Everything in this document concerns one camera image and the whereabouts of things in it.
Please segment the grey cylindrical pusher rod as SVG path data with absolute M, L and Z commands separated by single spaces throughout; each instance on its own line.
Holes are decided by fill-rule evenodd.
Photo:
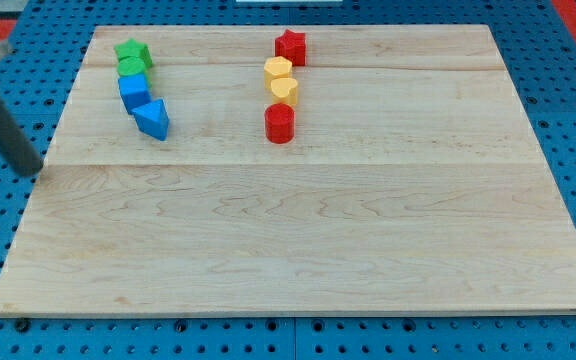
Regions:
M 43 168 L 39 152 L 24 135 L 0 99 L 0 154 L 21 177 L 36 175 Z

